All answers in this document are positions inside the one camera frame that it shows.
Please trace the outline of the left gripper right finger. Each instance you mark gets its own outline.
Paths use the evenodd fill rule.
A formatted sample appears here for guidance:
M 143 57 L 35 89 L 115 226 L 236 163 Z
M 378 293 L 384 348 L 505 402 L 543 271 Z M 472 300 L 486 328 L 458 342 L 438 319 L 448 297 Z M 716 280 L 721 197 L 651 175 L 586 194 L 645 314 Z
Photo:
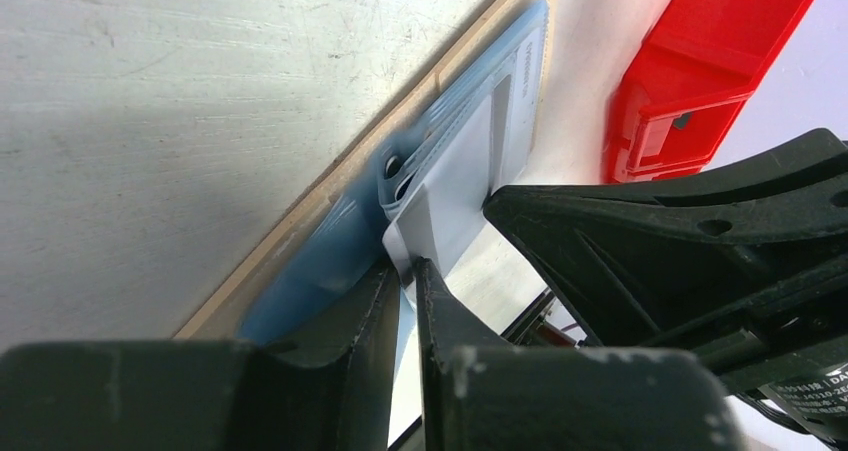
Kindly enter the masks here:
M 742 450 L 719 380 L 691 353 L 517 346 L 413 267 L 430 450 Z

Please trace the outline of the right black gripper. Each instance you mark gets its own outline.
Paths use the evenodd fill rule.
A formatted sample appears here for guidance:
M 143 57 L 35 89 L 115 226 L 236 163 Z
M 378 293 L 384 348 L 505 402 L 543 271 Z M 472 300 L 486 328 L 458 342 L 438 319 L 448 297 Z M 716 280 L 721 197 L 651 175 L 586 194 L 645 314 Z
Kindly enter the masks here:
M 847 293 L 788 311 L 801 299 L 777 287 L 847 267 L 847 144 L 831 131 L 674 179 L 505 186 L 484 214 L 596 341 L 693 348 L 772 423 L 847 448 Z M 588 223 L 614 226 L 569 227 Z

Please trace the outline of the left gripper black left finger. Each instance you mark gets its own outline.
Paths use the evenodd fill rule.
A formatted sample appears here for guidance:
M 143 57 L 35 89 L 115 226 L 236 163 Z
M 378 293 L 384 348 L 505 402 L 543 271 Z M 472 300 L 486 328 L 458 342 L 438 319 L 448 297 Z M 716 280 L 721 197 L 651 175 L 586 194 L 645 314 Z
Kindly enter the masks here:
M 383 450 L 399 280 L 379 262 L 266 346 L 42 342 L 1 358 L 5 450 Z

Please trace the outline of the beige leather card holder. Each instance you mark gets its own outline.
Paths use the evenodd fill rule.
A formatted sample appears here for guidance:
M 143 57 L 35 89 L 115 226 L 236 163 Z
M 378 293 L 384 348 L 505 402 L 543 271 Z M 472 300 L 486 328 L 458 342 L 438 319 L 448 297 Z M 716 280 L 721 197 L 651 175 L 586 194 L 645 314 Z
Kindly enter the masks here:
M 554 0 L 495 0 L 295 205 L 179 331 L 275 341 L 336 303 L 378 260 L 405 182 L 475 97 L 513 79 L 510 128 L 532 147 Z

